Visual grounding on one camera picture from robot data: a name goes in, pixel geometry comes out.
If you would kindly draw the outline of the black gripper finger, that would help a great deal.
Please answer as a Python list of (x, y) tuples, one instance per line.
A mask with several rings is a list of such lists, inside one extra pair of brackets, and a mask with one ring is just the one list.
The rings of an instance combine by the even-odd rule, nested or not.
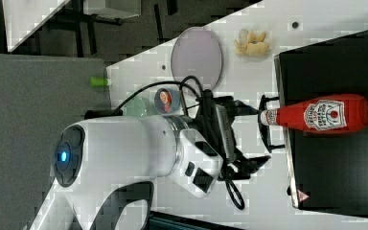
[(242, 157), (239, 160), (239, 165), (238, 165), (239, 173), (240, 174), (256, 173), (269, 159), (270, 159), (269, 155), (253, 157), (253, 158)]
[(252, 107), (251, 105), (245, 104), (242, 101), (234, 101), (235, 112), (237, 116), (247, 116), (247, 115), (258, 115), (259, 110)]

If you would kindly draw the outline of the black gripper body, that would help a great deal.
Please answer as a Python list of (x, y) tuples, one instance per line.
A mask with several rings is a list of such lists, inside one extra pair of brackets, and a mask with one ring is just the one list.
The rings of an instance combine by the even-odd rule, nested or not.
[(242, 116), (244, 105), (232, 96), (215, 97), (211, 90), (203, 90), (197, 99), (199, 109), (195, 123), (207, 143), (223, 159), (218, 180), (245, 179), (245, 157), (236, 147), (232, 124), (236, 116)]

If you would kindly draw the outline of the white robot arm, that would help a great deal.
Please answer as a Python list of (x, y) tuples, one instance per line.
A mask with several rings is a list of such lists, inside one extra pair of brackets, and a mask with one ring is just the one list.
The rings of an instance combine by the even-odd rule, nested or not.
[(73, 223), (81, 230), (145, 230), (158, 177), (198, 198), (223, 182), (243, 208), (235, 181), (248, 179), (268, 159), (244, 157), (231, 125), (257, 111), (209, 90), (197, 105), (194, 118), (108, 116), (68, 126), (53, 154), (53, 184), (23, 230), (69, 230)]

